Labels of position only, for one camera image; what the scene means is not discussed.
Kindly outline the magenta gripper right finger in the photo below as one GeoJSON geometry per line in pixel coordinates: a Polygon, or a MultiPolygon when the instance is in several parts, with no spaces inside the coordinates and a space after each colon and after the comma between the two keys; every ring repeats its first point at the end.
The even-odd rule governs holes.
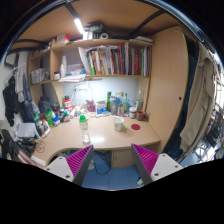
{"type": "Polygon", "coordinates": [[[142,146],[132,144],[131,154],[144,185],[152,183],[151,173],[159,155],[142,146]]]}

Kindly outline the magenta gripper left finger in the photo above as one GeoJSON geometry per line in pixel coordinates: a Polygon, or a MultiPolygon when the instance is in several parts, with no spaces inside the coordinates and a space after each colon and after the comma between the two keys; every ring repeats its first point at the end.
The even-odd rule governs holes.
{"type": "Polygon", "coordinates": [[[74,176],[73,183],[81,186],[94,155],[92,145],[89,145],[66,158],[68,166],[74,176]]]}

